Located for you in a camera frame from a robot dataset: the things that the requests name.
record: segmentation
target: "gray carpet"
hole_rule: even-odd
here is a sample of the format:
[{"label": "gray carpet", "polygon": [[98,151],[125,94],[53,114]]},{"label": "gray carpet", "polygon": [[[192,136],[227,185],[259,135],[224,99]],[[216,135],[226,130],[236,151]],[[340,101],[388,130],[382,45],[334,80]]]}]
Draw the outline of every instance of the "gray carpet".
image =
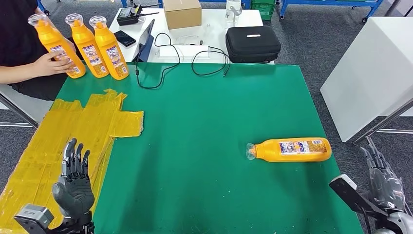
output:
[{"label": "gray carpet", "polygon": [[[86,25],[89,26],[87,23],[89,18],[99,14],[105,16],[110,25],[121,6],[118,0],[115,3],[72,0],[62,0],[60,3],[54,0],[42,2],[51,12],[50,18],[56,27],[66,37],[69,37],[71,33],[69,26],[64,22],[66,15],[80,13]],[[155,4],[156,1],[146,0],[141,3]],[[202,3],[202,7],[224,9],[225,4]],[[375,15],[383,16],[388,8],[389,4],[384,1]],[[346,173],[358,184],[362,192],[368,189],[366,162],[358,155],[356,146],[341,142],[319,89],[362,28],[361,19],[365,17],[368,10],[368,7],[351,10],[350,7],[338,6],[290,5],[284,20],[279,20],[279,8],[276,8],[272,20],[265,22],[274,29],[282,44],[277,63],[298,64],[301,67],[327,137],[333,146],[338,166],[342,173]],[[0,121],[7,119],[17,121],[17,118],[9,111],[0,111]],[[401,117],[392,123],[391,127],[413,129],[413,119]],[[8,176],[32,134],[32,129],[1,129],[0,191],[4,188]],[[413,175],[410,173],[413,161],[411,158],[413,136],[375,134],[373,139],[393,166],[396,174],[403,177],[406,199],[410,208],[413,209]]]}]

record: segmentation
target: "orange bottle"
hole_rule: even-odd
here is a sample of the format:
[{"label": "orange bottle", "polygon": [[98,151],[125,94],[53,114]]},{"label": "orange bottle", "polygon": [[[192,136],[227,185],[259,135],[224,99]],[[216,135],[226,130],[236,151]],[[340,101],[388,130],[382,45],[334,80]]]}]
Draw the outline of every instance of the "orange bottle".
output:
[{"label": "orange bottle", "polygon": [[28,19],[29,24],[34,26],[38,32],[40,42],[49,52],[59,51],[60,54],[55,56],[56,61],[70,59],[74,65],[71,67],[73,72],[67,74],[72,78],[79,78],[86,73],[85,65],[80,61],[76,52],[62,36],[62,34],[52,27],[49,18],[43,14],[34,14]]},{"label": "orange bottle", "polygon": [[66,16],[65,21],[72,29],[73,40],[91,73],[97,78],[107,76],[109,71],[96,45],[93,33],[83,24],[83,17],[74,13]]},{"label": "orange bottle", "polygon": [[128,67],[115,35],[106,26],[106,18],[93,16],[89,24],[94,28],[94,38],[102,53],[103,60],[108,67],[109,73],[114,79],[124,79],[129,75]]},{"label": "orange bottle", "polygon": [[246,145],[249,160],[256,158],[268,162],[324,161],[331,156],[331,146],[321,137],[304,137],[266,140],[261,144]]}]

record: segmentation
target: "yellow tape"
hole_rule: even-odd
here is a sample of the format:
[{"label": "yellow tape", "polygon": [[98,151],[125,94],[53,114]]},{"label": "yellow tape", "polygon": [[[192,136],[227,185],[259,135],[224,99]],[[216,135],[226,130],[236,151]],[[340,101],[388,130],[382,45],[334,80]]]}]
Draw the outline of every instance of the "yellow tape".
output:
[{"label": "yellow tape", "polygon": [[143,130],[143,112],[121,112],[126,95],[108,89],[92,94],[85,108],[79,101],[56,100],[23,152],[0,195],[0,234],[26,233],[13,216],[27,203],[47,207],[55,217],[49,228],[59,226],[63,216],[51,194],[61,173],[62,151],[73,137],[89,149],[89,176],[95,206],[109,163],[114,137],[136,137]]}]

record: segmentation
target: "cardboard box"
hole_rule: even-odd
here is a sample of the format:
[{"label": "cardboard box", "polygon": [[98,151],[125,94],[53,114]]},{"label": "cardboard box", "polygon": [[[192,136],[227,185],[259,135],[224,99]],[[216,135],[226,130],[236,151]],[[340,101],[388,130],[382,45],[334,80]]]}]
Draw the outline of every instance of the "cardboard box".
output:
[{"label": "cardboard box", "polygon": [[198,0],[163,0],[168,29],[201,25],[201,5]]}]

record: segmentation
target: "green tabletop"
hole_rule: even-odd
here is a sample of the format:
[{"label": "green tabletop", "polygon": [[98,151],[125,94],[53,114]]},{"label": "green tabletop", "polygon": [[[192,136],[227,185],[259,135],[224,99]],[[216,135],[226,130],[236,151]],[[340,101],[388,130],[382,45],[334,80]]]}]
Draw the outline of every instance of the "green tabletop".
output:
[{"label": "green tabletop", "polygon": [[[155,85],[170,64],[139,64]],[[196,64],[199,72],[221,64]],[[325,137],[300,68],[233,64],[198,77],[190,64],[169,71],[158,90],[137,86],[135,67],[117,81],[68,78],[58,98],[84,106],[112,88],[124,111],[145,111],[139,137],[115,140],[94,214],[98,234],[357,234],[360,223],[328,183],[325,162],[247,160],[245,145],[287,137]]]}]

